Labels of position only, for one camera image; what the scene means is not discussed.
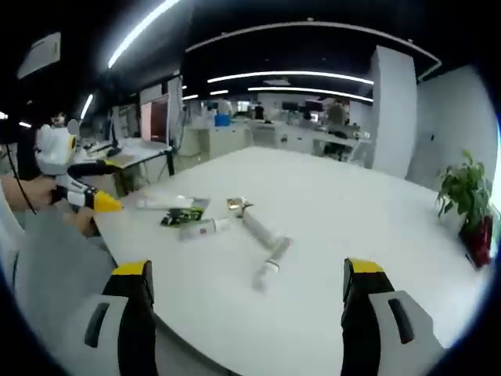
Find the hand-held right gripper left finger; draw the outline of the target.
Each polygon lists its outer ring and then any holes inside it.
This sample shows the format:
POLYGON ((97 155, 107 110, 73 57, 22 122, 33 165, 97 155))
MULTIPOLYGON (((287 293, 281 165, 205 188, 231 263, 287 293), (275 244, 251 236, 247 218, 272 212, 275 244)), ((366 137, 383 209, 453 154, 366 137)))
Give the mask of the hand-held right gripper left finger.
POLYGON ((153 267, 118 265, 103 291, 74 311, 64 331, 70 375, 156 375, 153 267))

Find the person's left hand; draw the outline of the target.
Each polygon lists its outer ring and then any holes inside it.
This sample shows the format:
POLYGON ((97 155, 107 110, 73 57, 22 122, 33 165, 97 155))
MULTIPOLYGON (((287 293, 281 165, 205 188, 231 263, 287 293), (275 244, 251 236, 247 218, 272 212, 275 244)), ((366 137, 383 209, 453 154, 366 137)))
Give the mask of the person's left hand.
POLYGON ((40 210, 53 204, 52 192, 56 190, 56 181, 49 177, 38 177, 30 181, 22 180, 22 210, 40 210))

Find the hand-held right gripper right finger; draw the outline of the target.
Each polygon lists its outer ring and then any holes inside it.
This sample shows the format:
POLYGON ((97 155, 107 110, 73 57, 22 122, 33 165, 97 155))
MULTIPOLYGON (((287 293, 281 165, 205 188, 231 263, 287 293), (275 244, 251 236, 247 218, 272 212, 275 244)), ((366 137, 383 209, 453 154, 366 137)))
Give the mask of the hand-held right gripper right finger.
POLYGON ((343 375, 425 375, 445 349, 431 316, 383 268, 344 260, 343 375))

